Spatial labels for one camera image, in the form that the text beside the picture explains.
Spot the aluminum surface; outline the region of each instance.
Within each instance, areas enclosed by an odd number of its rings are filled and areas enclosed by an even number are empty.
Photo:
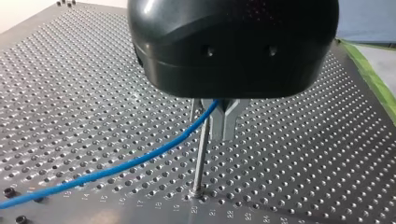
[[[188,127],[191,100],[148,83],[124,10],[43,13],[44,25],[19,27],[0,52],[2,189],[25,193],[103,170]],[[394,131],[333,46],[311,89],[252,100],[235,139],[209,144],[201,200],[188,196],[196,132],[129,171],[0,211],[0,222],[396,223]]]

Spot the screw head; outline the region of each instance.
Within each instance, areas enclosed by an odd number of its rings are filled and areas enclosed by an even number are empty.
[[[26,224],[27,218],[26,216],[18,216],[17,218],[15,218],[15,222],[18,224]]]
[[[6,188],[4,189],[3,193],[6,198],[12,198],[17,194],[14,188]]]

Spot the metal pin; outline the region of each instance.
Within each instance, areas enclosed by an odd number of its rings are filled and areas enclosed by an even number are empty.
[[[199,198],[203,194],[201,182],[202,182],[202,174],[204,172],[206,148],[209,140],[209,132],[210,132],[209,126],[210,126],[210,121],[209,119],[206,119],[204,122],[204,126],[201,129],[201,138],[198,146],[198,158],[195,167],[194,185],[190,190],[190,196],[193,198]]]

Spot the black robot housing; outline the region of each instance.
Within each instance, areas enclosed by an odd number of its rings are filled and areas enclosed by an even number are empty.
[[[317,78],[337,0],[129,0],[139,62],[159,90],[190,98],[273,98]]]

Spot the robot end effector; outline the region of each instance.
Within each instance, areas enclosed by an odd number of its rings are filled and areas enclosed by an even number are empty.
[[[315,81],[338,13],[337,0],[128,2],[134,50],[149,81],[196,99],[192,118],[206,99],[225,99],[211,116],[215,140],[233,139],[245,99],[290,96]]]

